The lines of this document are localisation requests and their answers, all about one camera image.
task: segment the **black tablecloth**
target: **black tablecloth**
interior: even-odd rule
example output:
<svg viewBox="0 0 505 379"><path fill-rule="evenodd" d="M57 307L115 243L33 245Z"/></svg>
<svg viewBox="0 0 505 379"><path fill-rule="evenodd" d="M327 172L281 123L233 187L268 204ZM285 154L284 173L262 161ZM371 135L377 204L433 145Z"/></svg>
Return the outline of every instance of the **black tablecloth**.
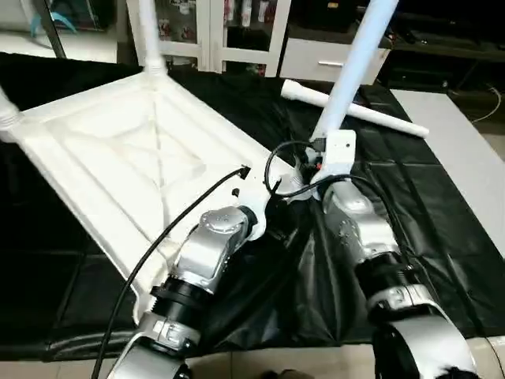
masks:
<svg viewBox="0 0 505 379"><path fill-rule="evenodd" d="M0 54L0 85L21 110L138 72ZM290 138L307 139L320 114L316 107L281 99L279 79L170 75L269 149ZM406 119L383 88L363 87L357 100ZM447 314L467 337L505 334L503 259L426 143L354 118L344 127L357 132L353 172L394 200L406 234L401 242L425 267L429 279L423 280ZM123 280L12 144L0 144L0 209L0 359L95 356ZM319 206L271 205L268 219L265 236L230 262L200 353L368 341L363 298L341 264L342 249L322 224ZM130 294L122 308L110 355L131 333L133 300Z"/></svg>

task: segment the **bottle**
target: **bottle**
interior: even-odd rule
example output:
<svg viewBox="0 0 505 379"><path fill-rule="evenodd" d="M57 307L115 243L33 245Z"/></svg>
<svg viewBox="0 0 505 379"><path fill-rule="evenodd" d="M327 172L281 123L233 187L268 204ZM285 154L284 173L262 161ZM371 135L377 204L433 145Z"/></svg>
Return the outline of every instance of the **bottle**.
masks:
<svg viewBox="0 0 505 379"><path fill-rule="evenodd" d="M253 0L242 0L242 26L248 28L251 26L251 13L253 12Z"/></svg>
<svg viewBox="0 0 505 379"><path fill-rule="evenodd" d="M179 4L179 12L187 16L189 14L189 2L181 2Z"/></svg>
<svg viewBox="0 0 505 379"><path fill-rule="evenodd" d="M227 5L228 5L227 19L228 21L233 21L235 16L235 0L228 0Z"/></svg>
<svg viewBox="0 0 505 379"><path fill-rule="evenodd" d="M260 1L260 10L258 11L258 21L259 22L265 22L265 13L267 12L268 8L268 0L261 0Z"/></svg>

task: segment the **cable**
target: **cable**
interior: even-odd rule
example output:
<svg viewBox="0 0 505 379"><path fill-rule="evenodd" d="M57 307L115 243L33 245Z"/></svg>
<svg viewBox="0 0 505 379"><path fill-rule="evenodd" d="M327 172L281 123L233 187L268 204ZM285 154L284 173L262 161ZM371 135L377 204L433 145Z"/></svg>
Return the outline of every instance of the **cable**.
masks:
<svg viewBox="0 0 505 379"><path fill-rule="evenodd" d="M491 91L493 91L496 94L496 96L498 96L498 103L496 104L495 108L492 111L490 111L487 115L485 115L483 117L476 118L475 120L472 121L472 123L479 122L479 121L485 120L488 117L493 116L496 113L496 111L499 109L499 106L502 104L502 94L499 93L499 91L495 87L489 87L489 89Z"/></svg>
<svg viewBox="0 0 505 379"><path fill-rule="evenodd" d="M499 358L498 351L496 351L495 347L492 346L492 342L489 340L489 337L484 337L484 339L487 343L489 343L489 346L494 353L496 360L498 361L499 369L502 371L502 377L505 378L505 370L503 370L502 360Z"/></svg>
<svg viewBox="0 0 505 379"><path fill-rule="evenodd" d="M174 227L182 220L184 219L188 213L190 213L199 203L201 203L203 200L205 200L206 197L208 197L216 188L221 186L225 181L227 181L230 178L233 178L235 175L240 175L241 178L245 178L247 174L249 173L249 168L248 167L243 167L238 170L230 172L228 175L224 176L220 180L216 182L211 188L209 188L207 191L205 191L204 194L202 194L200 197L198 197L188 208L186 208L182 213L175 218L174 221L172 221L166 228L165 230L159 235L159 237L149 246L147 251L144 253L142 258L137 262L137 265L135 268L132 270L132 272L129 274L128 279L126 280L125 284L123 285L121 292L119 293L118 298L116 299L116 303L114 304L114 309L112 310L112 313L110 314L109 317L109 323L107 325L107 330L105 331L105 334L103 335L102 338L102 344L100 345L100 350L98 353L98 357L96 357L95 361L95 366L93 367L93 373L91 376L91 379L98 379L99 373L100 373L100 368L102 367L102 362L103 358L105 356L105 350L107 348L107 343L109 342L110 335L112 334L112 327L114 326L114 320L116 316L118 315L119 308L121 307L121 304L123 302L123 299L128 292L129 287L132 285L133 280L137 276L138 272L146 262L146 260L151 256L153 251L155 251L156 247L161 243L163 239L174 229Z"/></svg>
<svg viewBox="0 0 505 379"><path fill-rule="evenodd" d="M279 146L277 146L270 154L270 156L267 159L267 163L265 164L265 171L264 171L264 185L267 188L267 191L270 193L272 197L280 197L280 198L289 198L289 197L295 197L298 196L302 193L305 193L309 190L312 190L322 184L332 184L334 182L341 182L346 179L351 179L356 182L360 182L361 184L364 184L367 186L383 203L387 216L389 217L389 220L391 221L391 228L393 229L393 233L396 236L402 235L402 230L401 230L401 224L399 221L399 217L397 212L395 211L395 208L393 207L392 203L387 199L386 194L382 192L382 190L376 186L374 183L370 182L367 178L363 178L361 176L353 175L353 174L341 174L341 175L330 175L327 176L326 178L323 178L321 180L318 180L317 182L314 182L312 184L309 184L307 186L304 186L303 188L300 188L296 191L289 192L289 193L276 193L275 190L279 186L279 182L277 182L274 186L274 189L270 187L270 182L269 182L269 176L270 176L270 166L272 160L277 156L277 154L286 146L291 146L294 144L301 144L310 148L314 148L317 150L314 146L313 143L306 142L306 141L287 141L281 143ZM409 254L404 250L402 245L398 244L398 247L400 247L400 250L402 252L401 257L405 260L405 262L408 265L412 266L412 263L409 259Z"/></svg>
<svg viewBox="0 0 505 379"><path fill-rule="evenodd" d="M311 142L307 142L307 141L287 141L287 142L281 143L279 146L277 146L276 148L274 148L272 150L272 152L270 153L270 155L268 156L267 163L265 164L264 185L265 185L265 187L267 187L267 191L270 193L270 195L272 197L278 196L278 194L276 194L275 190L270 187L270 182L269 182L269 179L268 179L268 176L270 175L271 162L279 154L279 152L281 150L283 150L285 147L287 147L287 146L293 146L293 145L296 145L296 144L305 146L307 148L313 148Z"/></svg>

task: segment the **drawer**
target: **drawer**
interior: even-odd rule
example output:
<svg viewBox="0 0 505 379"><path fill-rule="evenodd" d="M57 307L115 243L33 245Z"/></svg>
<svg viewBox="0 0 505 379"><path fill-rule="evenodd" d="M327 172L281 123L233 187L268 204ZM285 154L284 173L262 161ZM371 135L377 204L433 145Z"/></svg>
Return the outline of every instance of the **drawer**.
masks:
<svg viewBox="0 0 505 379"><path fill-rule="evenodd" d="M307 81L336 81L350 45L289 38L282 62L281 77ZM377 49L362 84L372 84L386 61L388 49Z"/></svg>

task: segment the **white floor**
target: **white floor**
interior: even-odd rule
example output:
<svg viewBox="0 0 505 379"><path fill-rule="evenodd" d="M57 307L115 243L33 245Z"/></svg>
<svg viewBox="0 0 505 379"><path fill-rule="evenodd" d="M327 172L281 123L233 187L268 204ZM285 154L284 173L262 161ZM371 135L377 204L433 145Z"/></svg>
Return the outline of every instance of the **white floor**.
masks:
<svg viewBox="0 0 505 379"><path fill-rule="evenodd" d="M490 339L500 357L505 357L505 341ZM503 379L499 362L486 340L469 340L477 373L482 379ZM0 362L1 379L89 379L94 361ZM100 378L105 379L114 364L104 362ZM315 379L372 379L374 358L369 345L305 349L266 349L207 355L191 358L187 364L194 379L259 379L262 373L298 370Z"/></svg>
<svg viewBox="0 0 505 379"><path fill-rule="evenodd" d="M58 32L66 57L79 61L116 63L118 40L116 33L82 32L72 34ZM45 35L32 39L27 32L0 31L0 51L54 58L49 39Z"/></svg>
<svg viewBox="0 0 505 379"><path fill-rule="evenodd" d="M505 162L505 134L482 134L482 137Z"/></svg>

